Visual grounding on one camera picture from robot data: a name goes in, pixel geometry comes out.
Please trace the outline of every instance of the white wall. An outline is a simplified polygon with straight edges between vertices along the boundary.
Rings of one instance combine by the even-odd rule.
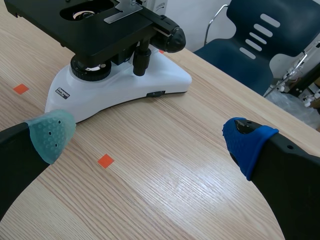
[[[209,21],[223,4],[230,2],[231,0],[168,0],[166,15],[184,30],[187,40],[186,48],[194,52],[204,45]],[[227,18],[226,12],[227,9],[224,9],[211,25],[209,41],[217,38],[229,39],[235,34],[236,26]],[[294,61],[295,58],[283,54],[275,56],[270,63],[274,77],[281,78]],[[320,52],[307,62],[302,71],[305,74],[319,62]]]

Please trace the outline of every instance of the translucent green fingertip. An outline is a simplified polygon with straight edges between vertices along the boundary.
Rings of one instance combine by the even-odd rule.
[[[76,131],[74,117],[65,110],[54,110],[25,122],[35,150],[48,164],[59,158]]]

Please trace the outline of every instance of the orange square marker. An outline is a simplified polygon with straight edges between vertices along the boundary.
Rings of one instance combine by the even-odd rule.
[[[24,84],[20,84],[20,85],[16,86],[13,90],[15,90],[17,94],[21,95],[21,94],[25,93],[26,91],[28,91],[29,88]]]
[[[114,160],[109,155],[104,155],[102,158],[99,159],[98,164],[100,164],[104,169],[109,167]]]

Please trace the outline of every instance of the microscope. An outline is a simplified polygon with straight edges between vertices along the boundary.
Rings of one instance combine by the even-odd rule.
[[[159,52],[186,46],[184,31],[164,15],[166,0],[4,2],[75,53],[51,84],[46,113],[62,109],[78,123],[121,103],[185,93],[192,82]]]

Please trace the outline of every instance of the chair backrest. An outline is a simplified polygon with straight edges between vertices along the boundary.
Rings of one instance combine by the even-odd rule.
[[[320,33],[320,4],[313,0],[232,0],[226,14],[236,26],[232,39],[268,60],[297,56]]]

